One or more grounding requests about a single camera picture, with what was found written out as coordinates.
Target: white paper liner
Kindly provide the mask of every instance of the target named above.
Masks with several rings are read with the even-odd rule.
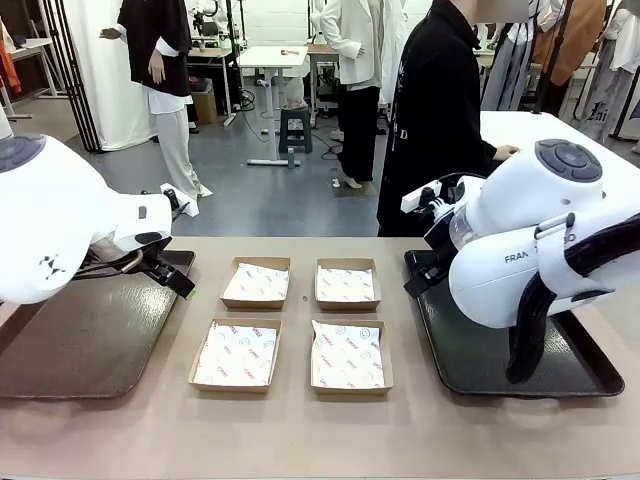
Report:
[[[284,300],[288,282],[289,271],[241,263],[225,289],[223,298],[247,301]]]
[[[314,387],[371,389],[384,387],[380,330],[313,322],[311,350]]]
[[[323,302],[371,302],[375,299],[373,273],[318,266],[317,292]]]
[[[201,385],[269,385],[276,330],[213,323],[205,342],[194,382]]]

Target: black jacket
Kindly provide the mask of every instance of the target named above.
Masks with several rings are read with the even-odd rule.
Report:
[[[191,94],[187,73],[191,31],[184,0],[124,0],[118,23],[127,29],[131,81],[178,97]],[[166,79],[156,85],[148,69],[160,37],[180,53],[163,57]]]
[[[456,172],[488,175],[496,149],[480,136],[478,46],[449,0],[434,0],[402,54],[378,204],[385,236],[423,236],[402,197]]]

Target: black tray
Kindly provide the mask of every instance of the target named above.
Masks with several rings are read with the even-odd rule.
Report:
[[[163,253],[188,273],[193,252]],[[131,390],[177,295],[143,274],[71,282],[0,328],[0,398],[113,398]]]
[[[430,251],[405,254],[414,275],[434,259]],[[518,398],[612,397],[624,390],[624,380],[571,312],[547,320],[545,352],[538,369],[525,383],[507,381],[508,330],[472,322],[456,307],[449,283],[418,298],[442,383],[462,395]]]

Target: white curtain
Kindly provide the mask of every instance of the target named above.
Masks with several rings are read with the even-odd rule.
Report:
[[[127,46],[101,39],[113,27],[122,0],[64,0],[84,87],[104,150],[120,150],[154,135],[142,87],[130,80]]]

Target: beige table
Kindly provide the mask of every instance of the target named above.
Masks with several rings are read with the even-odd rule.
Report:
[[[82,479],[247,477],[604,478],[640,472],[640,362],[591,308],[578,312],[627,382],[606,400],[456,396],[440,383],[418,307],[402,288],[421,240],[181,238],[197,253],[198,294],[178,301],[140,384],[117,401],[0,402],[0,473]],[[292,257],[274,382],[265,397],[187,384],[236,255]],[[373,257],[396,386],[385,398],[332,399],[309,386],[315,259]]]
[[[227,119],[224,121],[224,126],[228,127],[235,120],[236,114],[233,111],[231,105],[231,94],[229,92],[229,78],[227,76],[227,56],[231,55],[230,48],[192,48],[189,51],[189,57],[191,58],[206,58],[209,59],[209,64],[213,60],[220,60],[222,62],[222,75],[224,76],[224,95],[227,102]],[[207,66],[206,63],[187,63],[187,66],[203,67]]]

